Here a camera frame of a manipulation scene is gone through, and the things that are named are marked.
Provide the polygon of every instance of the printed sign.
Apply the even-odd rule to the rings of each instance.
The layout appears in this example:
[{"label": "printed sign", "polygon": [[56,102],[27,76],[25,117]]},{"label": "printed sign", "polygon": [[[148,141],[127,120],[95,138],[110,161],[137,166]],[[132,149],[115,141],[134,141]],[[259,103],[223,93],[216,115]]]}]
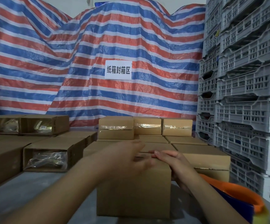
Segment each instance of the printed sign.
[{"label": "printed sign", "polygon": [[106,61],[105,79],[132,80],[132,61]]}]

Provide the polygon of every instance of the striped tarp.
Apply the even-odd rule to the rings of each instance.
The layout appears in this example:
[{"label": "striped tarp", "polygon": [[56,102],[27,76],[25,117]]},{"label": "striped tarp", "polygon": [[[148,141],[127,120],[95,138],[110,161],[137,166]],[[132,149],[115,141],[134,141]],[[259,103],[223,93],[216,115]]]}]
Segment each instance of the striped tarp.
[{"label": "striped tarp", "polygon": [[[121,0],[72,19],[41,0],[0,0],[0,114],[67,114],[71,127],[107,115],[195,120],[204,13]],[[106,60],[132,61],[132,80],[104,79]]]}]

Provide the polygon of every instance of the table surface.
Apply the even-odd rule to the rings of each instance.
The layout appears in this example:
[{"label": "table surface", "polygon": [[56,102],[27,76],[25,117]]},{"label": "table surface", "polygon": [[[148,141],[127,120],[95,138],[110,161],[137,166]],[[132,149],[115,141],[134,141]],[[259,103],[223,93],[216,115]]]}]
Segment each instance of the table surface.
[{"label": "table surface", "polygon": [[[0,186],[0,220],[10,212],[23,206],[50,186],[63,173],[24,172]],[[197,201],[180,189],[175,182],[171,185],[171,219],[133,219],[96,216],[96,190],[82,203],[69,224],[201,224],[207,223]]]}]

